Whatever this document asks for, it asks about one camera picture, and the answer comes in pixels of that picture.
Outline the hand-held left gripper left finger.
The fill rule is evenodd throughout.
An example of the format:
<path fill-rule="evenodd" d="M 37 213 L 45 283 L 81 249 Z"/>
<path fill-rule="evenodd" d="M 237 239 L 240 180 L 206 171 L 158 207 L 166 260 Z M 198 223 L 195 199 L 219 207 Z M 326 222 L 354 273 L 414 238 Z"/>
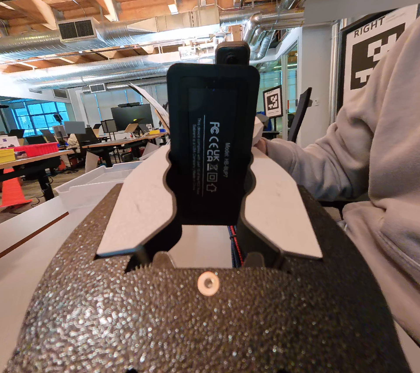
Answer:
<path fill-rule="evenodd" d="M 158 149 L 123 182 L 97 256 L 111 257 L 145 251 L 152 259 L 171 250 L 181 239 L 176 197 L 167 185 L 169 149 Z"/>

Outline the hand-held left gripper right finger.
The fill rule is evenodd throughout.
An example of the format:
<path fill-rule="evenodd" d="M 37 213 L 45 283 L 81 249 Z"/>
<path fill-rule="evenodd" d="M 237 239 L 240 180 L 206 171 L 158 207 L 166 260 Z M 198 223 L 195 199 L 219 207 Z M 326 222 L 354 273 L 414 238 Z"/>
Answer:
<path fill-rule="evenodd" d="M 239 213 L 241 249 L 272 268 L 279 268 L 286 256 L 322 260 L 296 182 L 260 150 L 251 151 Z"/>

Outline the black usb hub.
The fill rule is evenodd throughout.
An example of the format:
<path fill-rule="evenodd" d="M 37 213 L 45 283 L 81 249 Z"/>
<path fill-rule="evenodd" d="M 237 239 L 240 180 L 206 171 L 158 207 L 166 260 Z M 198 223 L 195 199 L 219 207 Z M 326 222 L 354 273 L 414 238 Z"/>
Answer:
<path fill-rule="evenodd" d="M 170 66 L 167 181 L 182 224 L 236 224 L 251 160 L 259 84 L 252 66 Z"/>

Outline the person's right forearm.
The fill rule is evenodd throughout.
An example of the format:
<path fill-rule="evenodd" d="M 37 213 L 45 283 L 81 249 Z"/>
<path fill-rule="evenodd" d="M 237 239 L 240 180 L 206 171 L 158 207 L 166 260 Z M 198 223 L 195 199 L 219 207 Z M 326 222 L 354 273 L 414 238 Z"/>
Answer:
<path fill-rule="evenodd" d="M 266 140 L 268 156 L 316 198 L 419 207 L 420 24 L 409 26 L 326 135 L 305 148 Z"/>

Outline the white desk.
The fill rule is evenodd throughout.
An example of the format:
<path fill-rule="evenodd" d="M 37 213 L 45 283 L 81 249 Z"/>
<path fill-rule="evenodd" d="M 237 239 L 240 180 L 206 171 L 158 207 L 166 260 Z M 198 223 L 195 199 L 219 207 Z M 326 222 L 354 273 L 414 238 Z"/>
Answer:
<path fill-rule="evenodd" d="M 228 267 L 222 229 L 143 266 L 97 257 L 120 189 L 1 258 L 4 372 L 419 372 L 419 346 L 303 187 L 324 257 L 276 268 Z"/>

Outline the clear white plastic bin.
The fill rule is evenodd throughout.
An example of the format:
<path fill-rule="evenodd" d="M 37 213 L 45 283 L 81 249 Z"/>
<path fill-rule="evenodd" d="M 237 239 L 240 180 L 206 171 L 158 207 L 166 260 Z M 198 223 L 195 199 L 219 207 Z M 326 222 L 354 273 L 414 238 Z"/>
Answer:
<path fill-rule="evenodd" d="M 80 208 L 94 208 L 117 184 L 123 183 L 142 161 L 101 166 L 55 188 L 69 213 Z"/>

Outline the printed marker sign on stand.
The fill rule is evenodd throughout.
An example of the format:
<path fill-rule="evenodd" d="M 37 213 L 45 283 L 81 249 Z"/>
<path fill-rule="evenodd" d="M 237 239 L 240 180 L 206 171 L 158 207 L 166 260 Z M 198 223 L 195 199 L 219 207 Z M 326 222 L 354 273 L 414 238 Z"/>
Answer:
<path fill-rule="evenodd" d="M 265 116 L 273 119 L 274 131 L 277 131 L 277 118 L 284 114 L 281 85 L 263 91 L 263 104 Z"/>

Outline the black monitor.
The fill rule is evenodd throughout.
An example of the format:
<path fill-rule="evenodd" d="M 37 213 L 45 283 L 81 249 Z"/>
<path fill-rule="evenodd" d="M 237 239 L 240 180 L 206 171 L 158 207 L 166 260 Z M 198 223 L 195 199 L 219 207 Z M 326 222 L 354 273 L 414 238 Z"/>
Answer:
<path fill-rule="evenodd" d="M 150 124 L 154 126 L 152 110 L 150 104 L 140 104 L 128 107 L 112 107 L 112 117 L 118 131 L 124 131 L 129 124 L 139 119 L 140 124 Z"/>

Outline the white printed card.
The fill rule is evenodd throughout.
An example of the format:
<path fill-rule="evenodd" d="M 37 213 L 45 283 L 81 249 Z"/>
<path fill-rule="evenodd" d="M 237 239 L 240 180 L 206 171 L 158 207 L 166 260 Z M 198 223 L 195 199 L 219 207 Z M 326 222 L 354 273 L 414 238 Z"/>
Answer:
<path fill-rule="evenodd" d="M 133 83 L 129 82 L 129 86 L 135 90 L 137 93 L 139 93 L 141 96 L 143 96 L 154 108 L 158 115 L 158 118 L 166 131 L 170 133 L 170 120 L 169 120 L 169 113 L 167 110 L 164 109 L 164 107 L 158 103 L 157 100 L 155 100 L 146 90 L 143 88 L 140 88 Z"/>

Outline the black office chair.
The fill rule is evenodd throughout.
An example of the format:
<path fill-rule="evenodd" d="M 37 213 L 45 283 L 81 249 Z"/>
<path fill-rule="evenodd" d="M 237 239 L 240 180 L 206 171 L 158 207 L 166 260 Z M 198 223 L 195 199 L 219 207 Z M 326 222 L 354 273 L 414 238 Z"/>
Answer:
<path fill-rule="evenodd" d="M 303 118 L 307 108 L 312 105 L 311 101 L 312 87 L 308 87 L 299 97 L 297 110 L 288 131 L 288 141 L 296 143 L 299 130 L 302 126 Z"/>

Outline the wooden work table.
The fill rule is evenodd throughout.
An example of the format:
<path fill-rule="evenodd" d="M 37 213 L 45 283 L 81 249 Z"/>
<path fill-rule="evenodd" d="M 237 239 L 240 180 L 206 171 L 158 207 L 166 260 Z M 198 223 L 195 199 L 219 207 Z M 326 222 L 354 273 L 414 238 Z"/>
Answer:
<path fill-rule="evenodd" d="M 49 169 L 50 172 L 53 172 L 59 167 L 62 157 L 72 153 L 72 150 L 64 150 L 1 163 L 0 181 L 3 182 L 21 176 L 34 175 L 38 180 L 45 201 L 49 201 L 54 198 L 54 192 L 50 186 L 46 170 Z"/>

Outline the person's torso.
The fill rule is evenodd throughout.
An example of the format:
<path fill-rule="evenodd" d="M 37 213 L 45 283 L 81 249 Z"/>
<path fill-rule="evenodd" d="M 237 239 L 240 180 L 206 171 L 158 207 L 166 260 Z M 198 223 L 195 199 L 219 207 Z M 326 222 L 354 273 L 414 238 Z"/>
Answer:
<path fill-rule="evenodd" d="M 345 232 L 385 296 L 412 372 L 419 372 L 419 264 L 381 233 L 384 214 L 370 202 L 348 204 L 343 210 Z"/>

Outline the red plastic bin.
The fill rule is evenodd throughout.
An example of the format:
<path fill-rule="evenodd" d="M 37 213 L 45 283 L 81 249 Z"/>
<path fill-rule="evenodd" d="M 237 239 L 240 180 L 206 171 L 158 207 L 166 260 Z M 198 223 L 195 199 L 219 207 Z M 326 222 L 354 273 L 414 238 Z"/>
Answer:
<path fill-rule="evenodd" d="M 13 147 L 14 152 L 24 152 L 27 157 L 36 157 L 40 155 L 46 155 L 51 153 L 56 153 L 59 151 L 58 142 L 54 143 L 42 143 L 42 144 L 33 144 L 33 145 L 24 145 Z"/>

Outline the orange traffic cone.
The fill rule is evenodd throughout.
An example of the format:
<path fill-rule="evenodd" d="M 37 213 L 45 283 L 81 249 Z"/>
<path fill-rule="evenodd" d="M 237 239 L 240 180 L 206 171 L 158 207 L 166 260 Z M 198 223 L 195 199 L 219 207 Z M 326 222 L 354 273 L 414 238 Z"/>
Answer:
<path fill-rule="evenodd" d="M 26 199 L 17 177 L 3 181 L 0 208 L 11 208 L 29 204 L 32 199 Z"/>

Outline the large paned window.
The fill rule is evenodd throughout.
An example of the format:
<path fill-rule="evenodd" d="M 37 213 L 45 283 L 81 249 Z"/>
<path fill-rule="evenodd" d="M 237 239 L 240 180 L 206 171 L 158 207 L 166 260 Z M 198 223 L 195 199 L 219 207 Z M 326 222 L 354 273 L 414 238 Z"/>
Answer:
<path fill-rule="evenodd" d="M 40 135 L 41 130 L 53 131 L 59 125 L 54 115 L 63 121 L 75 120 L 71 104 L 37 100 L 14 100 L 9 102 L 14 121 L 18 128 L 24 129 L 24 137 Z"/>

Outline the large printed marker sign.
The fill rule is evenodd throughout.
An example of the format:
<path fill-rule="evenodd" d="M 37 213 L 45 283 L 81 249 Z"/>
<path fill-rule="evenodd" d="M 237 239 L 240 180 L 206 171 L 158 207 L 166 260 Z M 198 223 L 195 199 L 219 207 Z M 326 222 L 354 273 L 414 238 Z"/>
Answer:
<path fill-rule="evenodd" d="M 367 84 L 375 66 L 419 17 L 419 4 L 369 14 L 340 31 L 337 110 Z"/>

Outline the ceiling vent box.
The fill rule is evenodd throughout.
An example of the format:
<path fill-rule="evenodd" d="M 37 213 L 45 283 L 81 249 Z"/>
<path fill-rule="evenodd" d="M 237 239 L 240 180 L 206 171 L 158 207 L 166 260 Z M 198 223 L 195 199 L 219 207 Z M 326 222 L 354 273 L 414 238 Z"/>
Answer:
<path fill-rule="evenodd" d="M 62 20 L 57 22 L 60 41 L 69 43 L 74 41 L 96 39 L 98 22 L 93 17 Z"/>

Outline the large silver air duct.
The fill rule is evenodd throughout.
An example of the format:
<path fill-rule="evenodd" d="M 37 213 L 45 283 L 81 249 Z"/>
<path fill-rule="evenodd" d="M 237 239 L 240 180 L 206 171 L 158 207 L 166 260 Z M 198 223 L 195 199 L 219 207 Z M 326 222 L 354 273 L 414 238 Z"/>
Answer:
<path fill-rule="evenodd" d="M 219 32 L 220 24 L 210 24 L 198 27 L 176 28 L 154 32 L 136 27 L 134 23 L 108 22 L 97 25 L 96 39 L 63 43 L 60 41 L 59 31 L 28 32 L 26 34 L 1 38 L 1 63 L 34 59 L 49 55 L 78 53 L 95 49 L 106 49 L 118 46 L 167 43 L 194 38 L 207 38 Z"/>

